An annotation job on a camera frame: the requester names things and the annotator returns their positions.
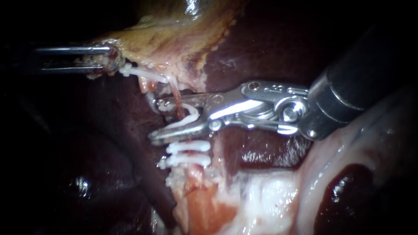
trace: dark tubular structure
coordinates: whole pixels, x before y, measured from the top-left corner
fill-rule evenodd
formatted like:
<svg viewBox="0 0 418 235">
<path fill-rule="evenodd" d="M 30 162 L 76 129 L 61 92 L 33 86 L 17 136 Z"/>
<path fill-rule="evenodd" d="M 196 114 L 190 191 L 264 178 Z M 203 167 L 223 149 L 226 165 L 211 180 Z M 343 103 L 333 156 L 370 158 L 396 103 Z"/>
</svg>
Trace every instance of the dark tubular structure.
<svg viewBox="0 0 418 235">
<path fill-rule="evenodd" d="M 390 30 L 372 27 L 328 66 L 308 93 L 310 111 L 300 133 L 318 141 L 347 125 L 399 85 L 399 53 Z"/>
</svg>

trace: metal instrument jaw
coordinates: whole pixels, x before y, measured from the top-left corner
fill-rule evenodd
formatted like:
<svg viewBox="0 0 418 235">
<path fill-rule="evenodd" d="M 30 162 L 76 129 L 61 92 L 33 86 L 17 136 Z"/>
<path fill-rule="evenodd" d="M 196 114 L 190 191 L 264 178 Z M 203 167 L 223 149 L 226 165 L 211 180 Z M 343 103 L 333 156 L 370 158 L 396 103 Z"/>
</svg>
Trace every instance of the metal instrument jaw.
<svg viewBox="0 0 418 235">
<path fill-rule="evenodd" d="M 204 93 L 182 96 L 182 103 L 201 107 L 195 122 L 163 128 L 148 135 L 153 145 L 201 137 L 227 126 L 264 129 L 279 134 L 298 132 L 297 122 L 307 112 L 308 90 L 269 81 L 249 81 L 225 93 Z M 158 105 L 169 105 L 174 99 L 160 99 Z"/>
<path fill-rule="evenodd" d="M 125 63 L 111 43 L 30 44 L 9 49 L 6 69 L 27 75 L 88 74 L 100 76 L 119 70 Z"/>
</svg>

